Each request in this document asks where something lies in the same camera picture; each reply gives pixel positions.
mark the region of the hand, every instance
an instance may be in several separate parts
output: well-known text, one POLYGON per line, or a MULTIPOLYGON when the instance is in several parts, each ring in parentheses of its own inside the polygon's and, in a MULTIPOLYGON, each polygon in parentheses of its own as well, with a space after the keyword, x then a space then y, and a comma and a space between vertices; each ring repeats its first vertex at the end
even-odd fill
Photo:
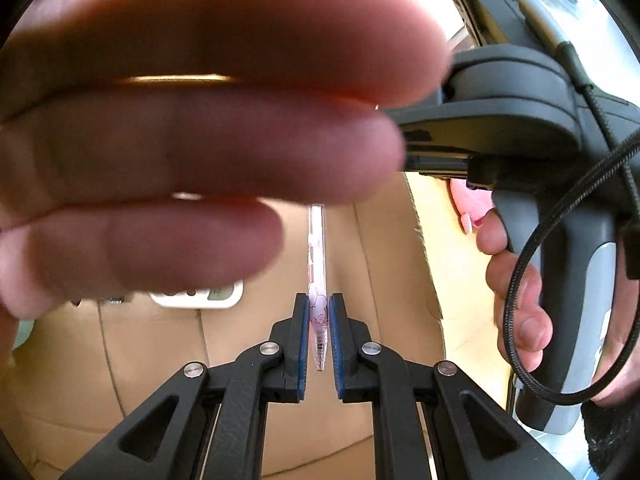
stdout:
MULTIPOLYGON (((486 282, 495 293, 494 319, 498 326, 498 349, 506 360, 502 341, 502 314, 504 298, 517 257, 506 250, 507 234, 502 221, 494 211, 490 211, 484 218, 482 227, 478 231, 477 242, 478 248, 483 253, 492 255, 486 270, 486 282)), ((618 247, 618 268, 611 320, 594 381, 609 370, 620 354, 631 329, 638 303, 638 282, 627 279, 622 245, 619 244, 618 247)), ((533 266, 527 267, 514 314, 514 331, 518 354, 529 371, 535 370, 540 365, 543 350, 549 344, 553 332, 549 316, 536 304, 541 290, 542 279, 538 270, 533 266)), ((640 347, 636 347, 617 378, 593 400, 602 406, 613 406, 628 399, 638 390, 640 390, 640 347)))
POLYGON ((403 159, 373 105, 447 60, 412 0, 36 0, 0 50, 0 351, 65 300, 260 271, 282 226, 256 197, 370 195, 403 159), (209 73, 240 82, 122 83, 209 73))

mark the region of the transparent pen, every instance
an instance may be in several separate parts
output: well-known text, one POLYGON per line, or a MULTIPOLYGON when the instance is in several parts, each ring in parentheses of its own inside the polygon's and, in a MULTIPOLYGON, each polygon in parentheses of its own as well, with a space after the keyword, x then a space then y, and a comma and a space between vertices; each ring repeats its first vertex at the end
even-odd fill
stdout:
POLYGON ((309 206, 309 321, 314 338, 314 360, 316 368, 320 371, 324 370, 329 339, 324 248, 324 206, 313 204, 309 206))

